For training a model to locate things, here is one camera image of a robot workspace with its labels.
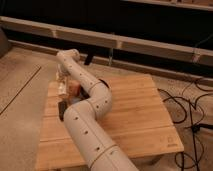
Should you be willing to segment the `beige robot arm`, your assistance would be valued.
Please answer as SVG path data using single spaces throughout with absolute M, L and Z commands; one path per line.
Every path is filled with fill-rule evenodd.
M 64 112 L 64 125 L 91 171 L 139 171 L 97 120 L 112 108 L 110 89 L 82 68 L 76 49 L 61 50 L 57 58 L 89 97 L 71 104 Z

